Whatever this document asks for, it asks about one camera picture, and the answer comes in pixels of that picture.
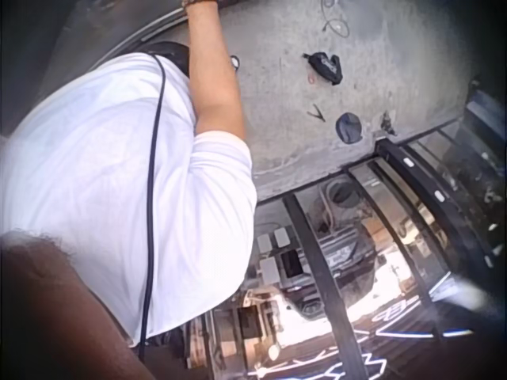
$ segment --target black strap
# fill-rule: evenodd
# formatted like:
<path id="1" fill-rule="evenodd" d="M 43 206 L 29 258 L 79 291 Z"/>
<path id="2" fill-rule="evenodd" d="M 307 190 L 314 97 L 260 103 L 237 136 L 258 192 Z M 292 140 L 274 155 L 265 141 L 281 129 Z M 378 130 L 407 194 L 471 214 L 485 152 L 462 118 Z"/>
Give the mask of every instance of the black strap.
<path id="1" fill-rule="evenodd" d="M 144 292 L 143 319 L 141 320 L 141 338 L 139 341 L 139 359 L 144 362 L 144 347 L 146 346 L 146 334 L 148 326 L 148 314 L 150 311 L 151 292 L 153 291 L 153 272 L 154 272 L 154 235 L 153 235 L 153 184 L 155 151 L 157 149 L 158 124 L 160 122 L 160 112 L 162 110 L 162 99 L 164 98 L 164 89 L 166 88 L 166 72 L 156 55 L 151 55 L 157 61 L 162 72 L 162 86 L 160 87 L 160 96 L 158 97 L 157 112 L 153 124 L 153 134 L 151 136 L 150 165 L 148 167 L 148 186 L 147 186 L 147 237 L 148 237 L 148 269 L 146 278 L 146 290 Z"/>

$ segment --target glass pane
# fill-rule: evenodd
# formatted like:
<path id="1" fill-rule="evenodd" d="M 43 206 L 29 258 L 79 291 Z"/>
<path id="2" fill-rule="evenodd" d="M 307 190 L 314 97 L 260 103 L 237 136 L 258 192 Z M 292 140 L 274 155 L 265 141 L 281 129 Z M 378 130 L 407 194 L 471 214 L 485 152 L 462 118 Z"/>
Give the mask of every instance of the glass pane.
<path id="1" fill-rule="evenodd" d="M 491 162 L 437 132 L 410 146 L 451 185 L 456 201 L 479 236 L 494 250 L 503 245 L 505 213 L 498 211 L 505 209 L 505 178 L 498 176 Z"/>
<path id="2" fill-rule="evenodd" d="M 453 268 L 458 268 L 459 256 L 456 254 L 456 251 L 449 244 L 447 235 L 440 228 L 440 225 L 437 222 L 437 220 L 435 220 L 435 218 L 433 217 L 433 214 L 421 202 L 419 197 L 416 195 L 414 191 L 412 191 L 409 185 L 389 166 L 389 164 L 387 164 L 383 159 L 375 160 L 375 162 L 395 182 L 399 190 L 406 195 L 406 197 L 414 205 L 415 209 L 417 209 L 419 215 L 424 219 L 429 229 L 433 232 L 433 236 L 435 236 L 436 239 L 438 240 L 444 255 L 447 257 L 447 261 L 451 263 Z M 413 228 L 413 225 L 407 219 L 407 222 L 403 223 L 400 232 L 402 232 L 403 235 L 406 236 L 407 230 L 410 230 L 411 228 Z"/>
<path id="3" fill-rule="evenodd" d="M 210 314 L 215 378 L 309 377 L 340 362 L 313 275 L 280 200 L 257 208 L 245 279 Z"/>
<path id="4" fill-rule="evenodd" d="M 481 139 L 463 126 L 453 123 L 442 128 L 443 133 L 465 147 L 465 151 L 473 150 L 484 162 L 489 165 L 499 177 L 505 177 L 505 152 L 499 154 L 491 150 Z"/>
<path id="5" fill-rule="evenodd" d="M 367 180 L 365 185 L 375 187 L 376 182 Z M 386 371 L 391 354 L 370 345 L 380 323 L 372 318 L 381 313 L 395 315 L 398 311 L 389 311 L 391 306 L 404 300 L 410 306 L 418 302 L 414 278 L 392 236 L 350 177 L 323 181 L 298 192 L 297 197 L 336 279 L 370 378 L 376 378 Z M 423 329 L 431 330 L 424 318 Z M 390 364 L 393 371 L 398 365 L 401 362 Z"/>
<path id="6" fill-rule="evenodd" d="M 396 197 L 366 165 L 351 170 L 351 173 L 361 184 L 370 184 L 364 186 L 364 189 L 395 228 L 400 240 L 417 266 L 422 279 L 425 281 L 426 289 L 431 289 L 448 271 L 443 257 L 440 257 L 438 252 L 434 252 L 433 249 L 429 248 L 429 240 L 422 233 L 423 231 L 417 228 Z"/>

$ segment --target wrist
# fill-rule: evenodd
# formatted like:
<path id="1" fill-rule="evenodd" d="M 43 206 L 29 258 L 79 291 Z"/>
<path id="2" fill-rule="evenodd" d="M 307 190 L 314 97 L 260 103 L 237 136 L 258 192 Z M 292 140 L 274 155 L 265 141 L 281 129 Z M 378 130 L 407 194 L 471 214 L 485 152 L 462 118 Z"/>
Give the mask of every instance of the wrist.
<path id="1" fill-rule="evenodd" d="M 181 7 L 187 12 L 195 8 L 218 8 L 218 0 L 183 0 Z"/>

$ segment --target white t-shirt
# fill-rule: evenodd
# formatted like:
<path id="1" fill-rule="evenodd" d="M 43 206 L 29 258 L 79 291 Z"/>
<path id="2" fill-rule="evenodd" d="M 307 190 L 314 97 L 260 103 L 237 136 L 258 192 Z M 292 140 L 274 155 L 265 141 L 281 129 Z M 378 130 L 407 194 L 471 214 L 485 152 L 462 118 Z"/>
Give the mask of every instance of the white t-shirt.
<path id="1" fill-rule="evenodd" d="M 189 80 L 159 58 L 166 90 L 154 170 L 148 336 L 238 289 L 257 200 L 246 144 L 220 131 L 195 136 Z M 147 277 L 147 174 L 161 84 L 152 57 L 114 59 L 38 105 L 2 149 L 1 232 L 55 239 L 134 344 Z"/>

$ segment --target skin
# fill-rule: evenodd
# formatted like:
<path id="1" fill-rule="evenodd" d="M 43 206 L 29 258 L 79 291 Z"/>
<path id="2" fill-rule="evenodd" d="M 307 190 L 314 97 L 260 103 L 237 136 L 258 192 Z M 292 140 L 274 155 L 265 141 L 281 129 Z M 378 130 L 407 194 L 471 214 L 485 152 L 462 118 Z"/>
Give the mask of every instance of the skin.
<path id="1" fill-rule="evenodd" d="M 216 2 L 187 7 L 190 36 L 190 91 L 196 133 L 225 131 L 245 139 L 238 81 L 220 26 Z"/>
<path id="2" fill-rule="evenodd" d="M 239 87 L 215 2 L 187 8 L 196 133 L 245 138 Z M 52 241 L 2 237 L 2 375 L 152 379 L 118 324 Z"/>
<path id="3" fill-rule="evenodd" d="M 2 348 L 29 378 L 153 378 L 67 255 L 18 232 L 2 237 Z"/>

